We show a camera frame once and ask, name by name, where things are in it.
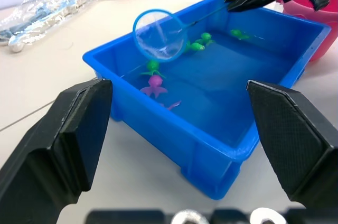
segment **water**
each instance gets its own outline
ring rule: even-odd
[[[254,116],[246,92],[247,81],[279,83],[291,63],[252,40],[240,41],[220,32],[210,32],[215,43],[203,51],[189,51],[178,59],[160,64],[166,77],[167,94],[156,99],[165,107],[182,101],[172,112],[216,139],[235,147]],[[137,89],[148,86],[142,65],[124,76]]]

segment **pink bowl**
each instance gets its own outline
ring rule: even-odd
[[[324,23],[331,27],[331,31],[322,45],[318,48],[310,61],[320,59],[325,55],[333,42],[338,37],[338,0],[330,0],[330,3],[324,9],[315,12],[309,0],[293,0],[283,3],[283,13],[308,19],[315,22]]]

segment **white table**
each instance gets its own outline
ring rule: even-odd
[[[198,1],[100,0],[19,54],[0,48],[0,167],[59,92],[95,77],[82,62],[84,52],[130,32],[144,10],[158,7],[175,12]],[[325,57],[308,66],[295,89],[338,127],[336,47],[337,42]],[[179,171],[126,124],[110,120],[92,189],[61,212],[58,224],[83,223],[90,210],[102,208],[210,212],[232,207],[249,212],[257,207],[283,211],[299,206],[287,199],[260,145],[220,201],[208,199]]]

